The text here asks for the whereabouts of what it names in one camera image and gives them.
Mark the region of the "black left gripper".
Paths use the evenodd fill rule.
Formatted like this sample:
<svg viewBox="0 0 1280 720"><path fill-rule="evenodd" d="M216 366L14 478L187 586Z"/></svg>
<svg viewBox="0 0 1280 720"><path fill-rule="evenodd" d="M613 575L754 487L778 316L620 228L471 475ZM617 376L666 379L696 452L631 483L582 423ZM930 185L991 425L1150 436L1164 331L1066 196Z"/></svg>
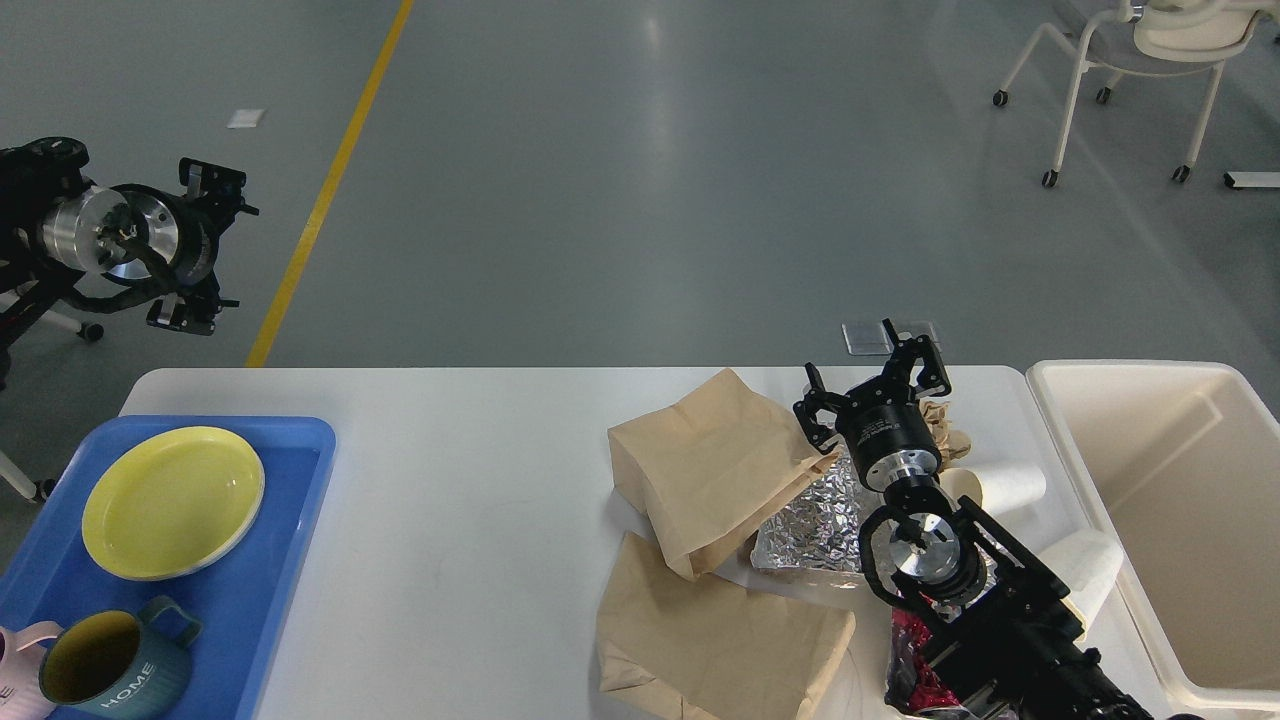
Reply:
<svg viewBox="0 0 1280 720"><path fill-rule="evenodd" d="M113 188L129 204L133 219L150 249L173 270L180 288L156 299L147 325L186 334L211 336L218 316L239 300L221 296L214 266L221 233L239 214L259 217L244 199L247 174L193 158L178 163L183 196L142 184Z"/></svg>

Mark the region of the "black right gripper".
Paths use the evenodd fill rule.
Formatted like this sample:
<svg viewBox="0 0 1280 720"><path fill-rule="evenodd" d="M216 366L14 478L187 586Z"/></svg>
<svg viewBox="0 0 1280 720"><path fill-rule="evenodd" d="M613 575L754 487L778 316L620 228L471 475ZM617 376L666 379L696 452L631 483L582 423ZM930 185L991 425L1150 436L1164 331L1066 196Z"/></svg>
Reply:
<svg viewBox="0 0 1280 720"><path fill-rule="evenodd" d="M886 404L851 402L849 396L827 389L819 369L805 364L808 386L794 404L795 418L809 445L822 454L831 452L841 434L856 477L868 489L886 495L904 483L938 491L941 454L914 404L950 396L952 383L929 334L902 334L891 320L882 320L882 328L892 345L881 372ZM819 421L820 413L832 414L833 424Z"/></svg>

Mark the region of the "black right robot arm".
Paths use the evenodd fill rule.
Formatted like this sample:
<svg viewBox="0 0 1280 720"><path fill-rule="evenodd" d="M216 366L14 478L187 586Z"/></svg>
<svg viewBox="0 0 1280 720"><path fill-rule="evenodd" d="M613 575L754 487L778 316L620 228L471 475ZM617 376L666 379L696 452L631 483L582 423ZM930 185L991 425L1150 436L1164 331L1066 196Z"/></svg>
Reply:
<svg viewBox="0 0 1280 720"><path fill-rule="evenodd" d="M860 521L860 571L873 594L929 630L922 659L978 717L1146 719L1116 685L1068 603L1068 584L968 496L942 487L943 456L919 402L950 395L928 334L882 323L891 350L882 370L844 392L805 365L794 405L815 448L844 445L859 482L879 497Z"/></svg>

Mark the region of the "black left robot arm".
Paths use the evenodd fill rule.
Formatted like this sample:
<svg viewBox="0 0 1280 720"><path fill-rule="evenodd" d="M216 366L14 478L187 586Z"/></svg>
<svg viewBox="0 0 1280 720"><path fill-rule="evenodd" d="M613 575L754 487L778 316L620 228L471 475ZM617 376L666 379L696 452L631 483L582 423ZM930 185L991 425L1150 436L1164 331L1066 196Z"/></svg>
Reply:
<svg viewBox="0 0 1280 720"><path fill-rule="evenodd" d="M146 306L150 325L210 336L236 306L215 273L223 234L257 215L242 170L193 158L178 164L180 193L100 184L90 154L65 136L1 154L1 347L9 350L55 304L115 314Z"/></svg>

